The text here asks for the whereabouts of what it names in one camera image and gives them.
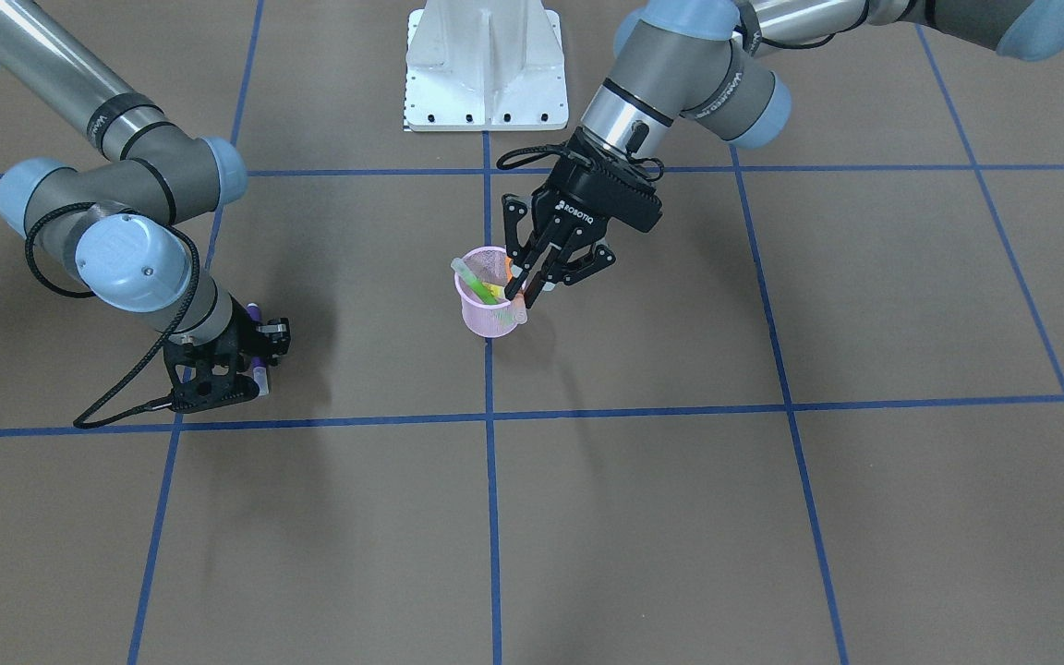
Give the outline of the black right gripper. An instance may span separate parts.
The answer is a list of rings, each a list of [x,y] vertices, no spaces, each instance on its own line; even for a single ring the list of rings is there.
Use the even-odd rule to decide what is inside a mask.
[[[211,340],[190,330],[162,345],[163,363],[172,382],[165,408],[196,413],[257,399],[248,352],[260,342],[267,366],[275,366],[290,350],[290,320],[263,321],[256,333],[245,307],[232,297],[225,299],[225,327]]]

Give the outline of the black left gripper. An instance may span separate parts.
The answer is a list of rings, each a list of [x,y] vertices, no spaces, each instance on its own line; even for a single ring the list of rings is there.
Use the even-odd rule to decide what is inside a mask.
[[[521,290],[526,307],[535,306],[543,290],[578,284],[615,264],[606,243],[611,219],[642,233],[661,219],[654,184],[662,174],[645,168],[647,159],[628,157],[585,129],[566,142],[508,151],[500,167],[511,170],[550,155],[556,164],[531,197],[502,198],[505,248],[514,263],[505,294]]]

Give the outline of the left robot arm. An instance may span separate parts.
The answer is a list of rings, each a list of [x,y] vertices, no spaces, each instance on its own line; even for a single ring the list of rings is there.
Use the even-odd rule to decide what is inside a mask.
[[[866,24],[909,22],[1001,56],[1064,50],[1064,1],[649,1],[618,27],[615,63],[566,142],[510,151],[502,170],[556,159],[543,186],[502,199],[505,295],[532,306],[616,261],[610,220],[642,233],[661,219],[659,145],[677,119],[738,149],[772,142],[789,119],[771,50],[818,49]]]

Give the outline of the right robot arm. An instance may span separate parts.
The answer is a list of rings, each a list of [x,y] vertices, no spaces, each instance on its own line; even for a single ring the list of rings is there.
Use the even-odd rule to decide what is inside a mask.
[[[48,290],[98,298],[156,330],[170,388],[132,413],[198,413],[266,394],[290,348],[287,319],[259,319],[204,269],[178,225],[248,190],[239,151],[192,138],[34,1],[0,1],[0,65],[105,159],[77,170],[50,157],[0,178],[0,216],[24,239]]]

